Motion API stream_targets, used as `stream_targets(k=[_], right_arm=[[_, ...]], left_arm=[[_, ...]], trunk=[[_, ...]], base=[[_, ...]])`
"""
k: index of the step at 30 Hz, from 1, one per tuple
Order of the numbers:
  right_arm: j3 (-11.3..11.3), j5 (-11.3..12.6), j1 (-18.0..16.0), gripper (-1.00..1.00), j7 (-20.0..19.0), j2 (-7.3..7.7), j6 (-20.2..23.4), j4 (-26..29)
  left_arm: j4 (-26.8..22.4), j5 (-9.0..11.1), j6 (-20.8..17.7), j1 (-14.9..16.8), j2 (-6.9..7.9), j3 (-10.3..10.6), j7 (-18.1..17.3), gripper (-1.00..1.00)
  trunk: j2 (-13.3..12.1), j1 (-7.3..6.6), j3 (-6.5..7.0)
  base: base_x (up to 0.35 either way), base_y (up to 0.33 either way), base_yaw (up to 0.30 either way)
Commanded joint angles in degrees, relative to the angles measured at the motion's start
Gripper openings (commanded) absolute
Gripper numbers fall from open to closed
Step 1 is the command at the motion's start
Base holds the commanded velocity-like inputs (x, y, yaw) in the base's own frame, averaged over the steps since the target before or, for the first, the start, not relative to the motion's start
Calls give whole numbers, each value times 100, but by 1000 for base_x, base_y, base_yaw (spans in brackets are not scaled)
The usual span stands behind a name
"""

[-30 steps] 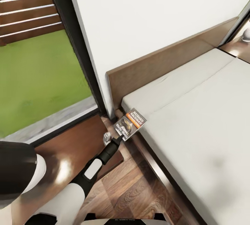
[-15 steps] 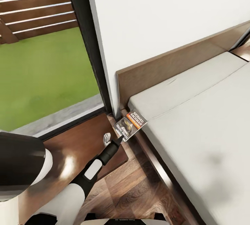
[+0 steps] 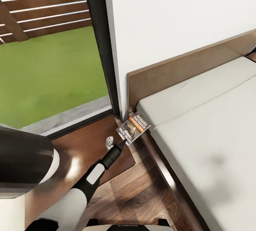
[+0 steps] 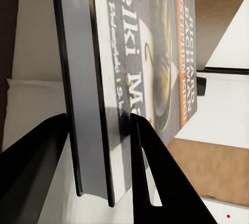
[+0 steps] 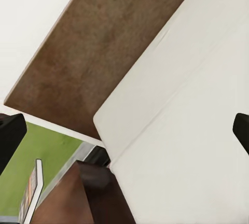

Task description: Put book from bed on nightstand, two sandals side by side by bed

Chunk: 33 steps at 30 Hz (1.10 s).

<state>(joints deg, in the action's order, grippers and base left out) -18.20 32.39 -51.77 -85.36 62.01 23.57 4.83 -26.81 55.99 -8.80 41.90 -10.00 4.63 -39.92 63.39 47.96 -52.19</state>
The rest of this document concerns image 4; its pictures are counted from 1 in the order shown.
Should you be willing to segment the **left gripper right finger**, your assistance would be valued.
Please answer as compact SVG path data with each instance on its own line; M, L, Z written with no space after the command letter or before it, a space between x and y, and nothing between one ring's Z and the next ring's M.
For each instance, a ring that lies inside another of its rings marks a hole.
M153 126L134 113L130 143L134 224L217 224ZM162 206L150 203L142 148Z

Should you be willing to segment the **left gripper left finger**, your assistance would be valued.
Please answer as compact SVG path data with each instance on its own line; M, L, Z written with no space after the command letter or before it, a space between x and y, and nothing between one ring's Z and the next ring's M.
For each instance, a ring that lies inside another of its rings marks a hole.
M37 224L69 134L59 114L0 153L0 224Z

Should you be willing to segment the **hardback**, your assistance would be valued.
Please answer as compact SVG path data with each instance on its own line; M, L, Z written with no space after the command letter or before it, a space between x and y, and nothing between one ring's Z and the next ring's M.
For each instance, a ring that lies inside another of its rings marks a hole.
M130 114L167 146L197 112L195 0L53 5L76 194L114 207L132 187Z

